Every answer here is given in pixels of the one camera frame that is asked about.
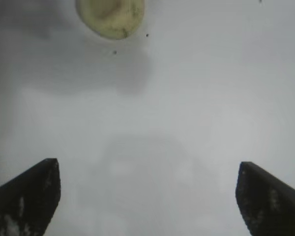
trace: yellow food item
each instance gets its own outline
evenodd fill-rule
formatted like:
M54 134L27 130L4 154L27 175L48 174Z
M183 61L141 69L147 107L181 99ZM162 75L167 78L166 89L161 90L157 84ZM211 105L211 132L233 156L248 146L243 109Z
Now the yellow food item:
M101 36L123 39L141 24L144 0L77 0L77 11L82 21Z

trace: white paint mark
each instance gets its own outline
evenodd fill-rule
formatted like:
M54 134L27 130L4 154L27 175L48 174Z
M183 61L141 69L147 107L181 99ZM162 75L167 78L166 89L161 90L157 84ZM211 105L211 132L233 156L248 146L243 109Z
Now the white paint mark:
M11 216L5 215L4 220L6 222L5 235L7 236L20 236L20 229L17 222L12 220Z
M30 236L30 227L28 224L25 224L23 235L22 236Z
M275 189L269 190L270 208L272 211L280 211L279 194Z
M20 210L19 210L19 216L22 217L24 213L24 198L20 198L20 204L19 204Z
M251 218L249 218L249 220L251 220L251 224L254 226L254 227L256 227L256 228L258 228L259 227L259 225L263 222L263 220L264 220L264 212L262 211L262 210L260 210L259 211L259 213L258 213L258 215L257 215L257 217L251 217Z
M45 185L44 185L44 190L47 189L49 186L51 186L52 181L51 181L51 170L48 172L48 176L47 179L45 181Z

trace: gray background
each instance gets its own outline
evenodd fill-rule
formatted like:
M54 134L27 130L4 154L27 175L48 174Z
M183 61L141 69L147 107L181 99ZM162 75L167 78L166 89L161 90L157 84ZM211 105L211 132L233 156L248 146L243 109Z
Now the gray background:
M0 184L46 157L46 236L249 235L240 161L295 187L295 0L147 0L118 42L74 0L0 0Z

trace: white surface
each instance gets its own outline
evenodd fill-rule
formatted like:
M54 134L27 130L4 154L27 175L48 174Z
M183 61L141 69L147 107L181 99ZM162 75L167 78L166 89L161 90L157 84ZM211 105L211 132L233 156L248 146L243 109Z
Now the white surface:
M147 0L116 43L35 1L2 1L0 184L59 159L46 236L248 235L240 161L295 187L295 0Z

